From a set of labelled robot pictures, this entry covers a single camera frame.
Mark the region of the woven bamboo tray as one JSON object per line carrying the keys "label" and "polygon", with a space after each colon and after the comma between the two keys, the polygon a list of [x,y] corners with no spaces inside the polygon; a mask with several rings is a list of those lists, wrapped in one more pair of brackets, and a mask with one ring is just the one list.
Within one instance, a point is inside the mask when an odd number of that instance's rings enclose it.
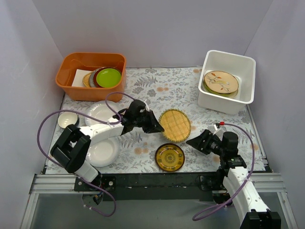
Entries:
{"label": "woven bamboo tray", "polygon": [[191,134],[191,122],[187,115],[178,109],[168,109],[159,117],[163,136],[172,142],[185,141]]}

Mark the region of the beige green leaf plate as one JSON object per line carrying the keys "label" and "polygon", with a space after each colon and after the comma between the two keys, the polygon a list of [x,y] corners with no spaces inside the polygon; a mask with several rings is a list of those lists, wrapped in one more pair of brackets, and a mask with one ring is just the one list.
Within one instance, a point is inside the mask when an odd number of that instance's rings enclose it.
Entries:
{"label": "beige green leaf plate", "polygon": [[239,91],[237,80],[211,79],[204,80],[203,86],[208,92],[222,97],[236,97]]}

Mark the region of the beige bird plate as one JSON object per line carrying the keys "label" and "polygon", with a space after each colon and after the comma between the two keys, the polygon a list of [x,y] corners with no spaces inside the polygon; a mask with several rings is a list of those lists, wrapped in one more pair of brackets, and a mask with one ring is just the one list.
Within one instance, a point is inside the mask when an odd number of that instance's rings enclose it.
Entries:
{"label": "beige bird plate", "polygon": [[232,94],[239,89],[237,78],[224,71],[206,73],[203,77],[203,84],[217,94]]}

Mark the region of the green polka dot plate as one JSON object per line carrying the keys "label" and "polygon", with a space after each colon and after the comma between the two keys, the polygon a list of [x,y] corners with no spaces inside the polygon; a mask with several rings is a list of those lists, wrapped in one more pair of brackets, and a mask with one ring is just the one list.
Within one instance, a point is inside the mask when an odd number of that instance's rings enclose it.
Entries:
{"label": "green polka dot plate", "polygon": [[215,94],[215,95],[223,96],[223,97],[234,97],[234,96],[236,96],[236,95],[238,94],[238,91],[235,91],[235,92],[229,93],[229,94],[220,94],[220,93],[217,93],[217,92],[211,90],[211,89],[206,85],[205,82],[203,82],[203,87],[204,87],[204,89],[205,89],[207,92],[212,93],[212,94]]}

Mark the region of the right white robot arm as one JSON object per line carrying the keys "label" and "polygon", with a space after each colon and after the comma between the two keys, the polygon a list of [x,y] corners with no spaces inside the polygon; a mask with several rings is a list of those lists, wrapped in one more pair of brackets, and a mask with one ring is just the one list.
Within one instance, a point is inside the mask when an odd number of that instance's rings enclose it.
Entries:
{"label": "right white robot arm", "polygon": [[233,203],[242,229],[279,229],[281,218],[277,212],[271,211],[258,194],[250,180],[252,171],[238,154],[238,135],[224,132],[222,139],[205,130],[199,136],[186,141],[194,149],[204,153],[214,153],[220,157],[220,168],[216,185],[227,190],[230,199],[225,204]]}

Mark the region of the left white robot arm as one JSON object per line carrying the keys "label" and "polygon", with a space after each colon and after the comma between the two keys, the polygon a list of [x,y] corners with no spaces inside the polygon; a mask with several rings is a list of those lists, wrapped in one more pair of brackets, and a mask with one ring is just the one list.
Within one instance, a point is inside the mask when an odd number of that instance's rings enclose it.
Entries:
{"label": "left white robot arm", "polygon": [[68,173],[85,180],[89,190],[96,191],[102,182],[99,171],[86,160],[89,147],[124,135],[135,127],[141,128],[147,134],[164,131],[145,102],[135,99],[128,108],[120,110],[107,121],[83,127],[68,125],[51,148],[51,155]]}

